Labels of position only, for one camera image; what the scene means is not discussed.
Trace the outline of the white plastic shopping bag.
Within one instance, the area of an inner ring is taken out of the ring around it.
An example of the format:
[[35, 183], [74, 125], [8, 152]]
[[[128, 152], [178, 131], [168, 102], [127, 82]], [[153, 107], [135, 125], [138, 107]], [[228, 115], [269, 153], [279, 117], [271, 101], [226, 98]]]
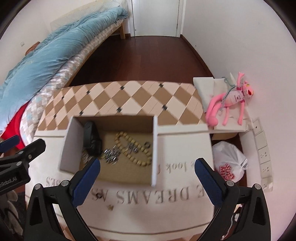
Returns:
[[233, 144], [221, 141], [212, 147], [215, 170], [225, 181], [241, 180], [248, 167], [248, 159]]

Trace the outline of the white folded cloth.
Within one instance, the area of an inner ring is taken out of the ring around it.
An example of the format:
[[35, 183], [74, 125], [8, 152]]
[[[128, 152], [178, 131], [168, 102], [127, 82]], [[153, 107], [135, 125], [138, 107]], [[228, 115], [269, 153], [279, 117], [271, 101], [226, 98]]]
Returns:
[[201, 97], [206, 124], [213, 133], [247, 132], [253, 129], [252, 119], [247, 109], [254, 90], [239, 73], [237, 80], [230, 76], [194, 77], [193, 84]]

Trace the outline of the light blue quilt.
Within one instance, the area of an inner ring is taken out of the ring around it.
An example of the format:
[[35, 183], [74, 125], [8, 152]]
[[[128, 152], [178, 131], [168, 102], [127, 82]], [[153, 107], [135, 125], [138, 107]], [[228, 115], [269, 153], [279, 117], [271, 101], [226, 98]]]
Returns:
[[1, 132], [59, 69], [105, 28], [128, 17], [121, 6], [95, 12], [63, 25], [27, 54], [1, 85]]

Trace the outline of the white door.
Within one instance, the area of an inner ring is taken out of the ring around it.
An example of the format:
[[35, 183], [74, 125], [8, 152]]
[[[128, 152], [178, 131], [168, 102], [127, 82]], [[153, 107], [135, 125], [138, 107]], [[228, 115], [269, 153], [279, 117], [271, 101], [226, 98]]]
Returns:
[[131, 1], [133, 34], [180, 37], [185, 1]]

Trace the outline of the checkered mattress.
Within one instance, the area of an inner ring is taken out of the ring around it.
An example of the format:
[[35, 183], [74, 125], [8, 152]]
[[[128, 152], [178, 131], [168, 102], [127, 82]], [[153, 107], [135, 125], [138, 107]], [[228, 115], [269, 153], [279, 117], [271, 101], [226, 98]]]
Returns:
[[98, 33], [77, 54], [67, 60], [48, 83], [20, 109], [20, 126], [18, 129], [22, 147], [33, 141], [41, 116], [53, 94], [72, 82], [86, 60], [108, 37], [117, 30], [124, 29], [123, 22], [124, 20], [117, 20]]

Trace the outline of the red bed sheet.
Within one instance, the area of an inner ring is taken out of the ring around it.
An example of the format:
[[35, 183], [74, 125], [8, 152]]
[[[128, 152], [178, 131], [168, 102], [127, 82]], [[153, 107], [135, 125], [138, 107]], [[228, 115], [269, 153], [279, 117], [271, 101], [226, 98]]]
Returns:
[[3, 140], [6, 140], [8, 138], [11, 138], [15, 135], [17, 135], [20, 139], [19, 143], [16, 145], [16, 149], [17, 150], [21, 150], [22, 148], [25, 147], [22, 138], [20, 136], [20, 123], [21, 123], [21, 119], [23, 116], [23, 113], [25, 112], [25, 109], [27, 107], [29, 103], [27, 102], [26, 104], [24, 104], [15, 114], [15, 116], [11, 119], [10, 123], [8, 124], [8, 126], [6, 127], [6, 130], [4, 131], [4, 133], [1, 135], [1, 138]]

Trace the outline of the black fitness band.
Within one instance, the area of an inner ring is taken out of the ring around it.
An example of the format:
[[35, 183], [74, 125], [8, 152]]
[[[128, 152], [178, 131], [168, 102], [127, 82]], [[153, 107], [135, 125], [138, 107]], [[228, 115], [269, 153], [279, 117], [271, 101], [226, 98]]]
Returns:
[[87, 121], [84, 125], [83, 148], [90, 156], [98, 157], [102, 154], [102, 139], [93, 121]]

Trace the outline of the white cardboard box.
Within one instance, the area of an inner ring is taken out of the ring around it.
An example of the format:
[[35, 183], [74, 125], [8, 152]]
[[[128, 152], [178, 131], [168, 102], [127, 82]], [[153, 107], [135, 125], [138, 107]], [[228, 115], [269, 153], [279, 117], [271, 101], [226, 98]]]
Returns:
[[[102, 154], [90, 156], [83, 148], [83, 128], [96, 124]], [[64, 137], [59, 169], [76, 173], [91, 158], [100, 161], [98, 180], [154, 187], [158, 168], [158, 118], [153, 115], [74, 116]]]

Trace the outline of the pink panther plush toy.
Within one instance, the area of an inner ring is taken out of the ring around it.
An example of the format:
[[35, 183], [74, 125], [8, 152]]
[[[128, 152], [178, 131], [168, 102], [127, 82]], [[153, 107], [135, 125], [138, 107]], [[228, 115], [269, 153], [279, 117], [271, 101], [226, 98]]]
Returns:
[[248, 81], [243, 80], [244, 75], [244, 73], [238, 72], [237, 84], [231, 86], [227, 92], [216, 95], [211, 99], [206, 111], [206, 122], [208, 126], [215, 127], [218, 125], [219, 121], [216, 116], [218, 111], [223, 108], [226, 109], [226, 113], [222, 125], [226, 126], [229, 119], [230, 107], [238, 103], [240, 104], [240, 112], [237, 122], [240, 126], [243, 124], [246, 100], [251, 99], [254, 95], [254, 90]]

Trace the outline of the checkered printed tablecloth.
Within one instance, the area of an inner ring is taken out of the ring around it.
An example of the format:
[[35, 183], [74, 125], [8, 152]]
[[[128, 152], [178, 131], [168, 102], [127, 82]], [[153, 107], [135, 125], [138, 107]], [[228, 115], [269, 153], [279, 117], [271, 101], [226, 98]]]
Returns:
[[214, 206], [194, 164], [213, 165], [210, 135], [196, 88], [188, 83], [104, 82], [54, 92], [35, 138], [46, 150], [30, 163], [29, 198], [34, 186], [56, 186], [82, 168], [82, 128], [97, 123], [105, 149], [125, 132], [152, 154], [147, 167], [120, 155], [101, 171], [78, 207], [97, 237], [106, 240], [191, 240], [210, 223]]

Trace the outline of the brown cardboard box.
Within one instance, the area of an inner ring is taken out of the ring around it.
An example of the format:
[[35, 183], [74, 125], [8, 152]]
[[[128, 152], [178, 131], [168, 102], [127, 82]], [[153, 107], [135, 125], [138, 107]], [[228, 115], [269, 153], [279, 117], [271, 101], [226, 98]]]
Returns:
[[223, 141], [235, 137], [238, 133], [214, 133], [211, 137], [213, 141]]

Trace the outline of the brown pillow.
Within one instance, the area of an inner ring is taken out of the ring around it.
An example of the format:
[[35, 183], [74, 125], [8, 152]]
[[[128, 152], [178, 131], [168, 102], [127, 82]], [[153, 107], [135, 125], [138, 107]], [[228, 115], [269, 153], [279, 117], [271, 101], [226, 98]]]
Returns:
[[34, 49], [37, 48], [37, 46], [40, 44], [40, 42], [36, 42], [35, 44], [33, 44], [32, 46], [30, 46], [29, 49], [27, 49], [27, 51], [25, 52], [25, 55], [29, 54], [30, 52], [32, 52]]

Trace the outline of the wall socket strip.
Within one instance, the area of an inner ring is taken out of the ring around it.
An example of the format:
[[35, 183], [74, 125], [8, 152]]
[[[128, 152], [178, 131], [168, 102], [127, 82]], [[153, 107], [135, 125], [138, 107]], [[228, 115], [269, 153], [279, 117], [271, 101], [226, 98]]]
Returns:
[[258, 153], [261, 186], [265, 192], [273, 191], [273, 171], [267, 138], [260, 119], [253, 120], [253, 133]]

